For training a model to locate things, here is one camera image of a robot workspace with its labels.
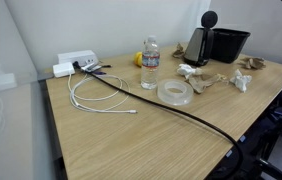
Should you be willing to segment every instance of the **clear tape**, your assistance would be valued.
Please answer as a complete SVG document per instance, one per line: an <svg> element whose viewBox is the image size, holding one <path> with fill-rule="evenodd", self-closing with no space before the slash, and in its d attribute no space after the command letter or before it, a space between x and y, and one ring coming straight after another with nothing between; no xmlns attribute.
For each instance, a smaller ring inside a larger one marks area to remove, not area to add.
<svg viewBox="0 0 282 180"><path fill-rule="evenodd" d="M176 89L179 92L172 92L172 89ZM193 88L183 81L166 79L159 82L157 94L163 102L180 106L188 104L192 100Z"/></svg>

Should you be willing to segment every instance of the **black container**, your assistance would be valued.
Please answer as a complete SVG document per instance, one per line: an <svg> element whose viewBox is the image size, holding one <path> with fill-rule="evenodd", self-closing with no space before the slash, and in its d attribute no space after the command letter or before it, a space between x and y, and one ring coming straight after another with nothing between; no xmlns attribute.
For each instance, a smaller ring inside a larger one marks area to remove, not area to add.
<svg viewBox="0 0 282 180"><path fill-rule="evenodd" d="M215 28L210 58L225 63L236 60L250 36L249 32Z"/></svg>

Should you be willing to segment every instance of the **water bottle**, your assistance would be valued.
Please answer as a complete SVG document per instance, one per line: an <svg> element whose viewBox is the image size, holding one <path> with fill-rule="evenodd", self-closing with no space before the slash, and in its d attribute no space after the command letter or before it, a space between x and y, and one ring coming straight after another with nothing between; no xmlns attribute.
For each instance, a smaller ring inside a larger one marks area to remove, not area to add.
<svg viewBox="0 0 282 180"><path fill-rule="evenodd" d="M144 89L156 88L159 61L160 51L156 43L156 37L149 36L142 52L141 86Z"/></svg>

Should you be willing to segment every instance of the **white wall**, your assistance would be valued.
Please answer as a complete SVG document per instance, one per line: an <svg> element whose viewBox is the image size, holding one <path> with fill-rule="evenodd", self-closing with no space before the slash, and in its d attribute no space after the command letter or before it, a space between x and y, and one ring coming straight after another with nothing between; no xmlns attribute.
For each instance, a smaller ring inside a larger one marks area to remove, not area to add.
<svg viewBox="0 0 282 180"><path fill-rule="evenodd" d="M11 14L0 0L0 74L18 86L0 91L0 180L53 179L37 72Z"/></svg>
<svg viewBox="0 0 282 180"><path fill-rule="evenodd" d="M242 52L282 63L281 0L212 0L210 9L216 27L251 32Z"/></svg>
<svg viewBox="0 0 282 180"><path fill-rule="evenodd" d="M99 58L142 50L157 35L161 46L189 41L210 0L6 0L39 72L57 54L93 50Z"/></svg>

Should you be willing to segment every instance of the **yellow object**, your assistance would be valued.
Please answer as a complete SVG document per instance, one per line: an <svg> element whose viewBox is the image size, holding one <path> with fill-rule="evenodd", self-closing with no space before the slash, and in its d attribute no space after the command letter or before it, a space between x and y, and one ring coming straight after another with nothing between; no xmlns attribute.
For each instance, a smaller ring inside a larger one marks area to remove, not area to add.
<svg viewBox="0 0 282 180"><path fill-rule="evenodd" d="M134 64L141 67L142 66L142 52L137 52L134 55Z"/></svg>

